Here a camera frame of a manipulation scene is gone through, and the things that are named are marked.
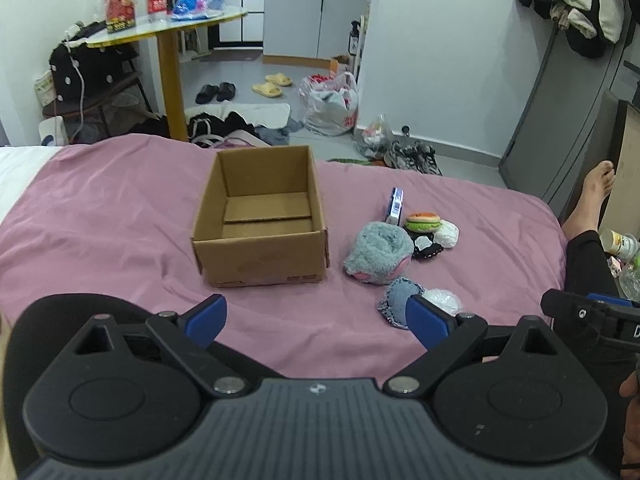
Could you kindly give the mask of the person's right hand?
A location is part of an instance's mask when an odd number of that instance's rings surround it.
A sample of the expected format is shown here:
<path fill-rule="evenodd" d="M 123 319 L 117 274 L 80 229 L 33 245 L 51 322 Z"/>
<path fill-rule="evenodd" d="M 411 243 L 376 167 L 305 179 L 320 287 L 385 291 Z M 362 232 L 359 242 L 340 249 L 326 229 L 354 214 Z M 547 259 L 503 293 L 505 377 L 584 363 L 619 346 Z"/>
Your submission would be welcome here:
<path fill-rule="evenodd" d="M 620 395 L 629 401 L 626 411 L 623 435 L 623 465 L 620 466 L 620 478 L 639 478 L 639 369 L 636 368 L 620 385 Z"/>

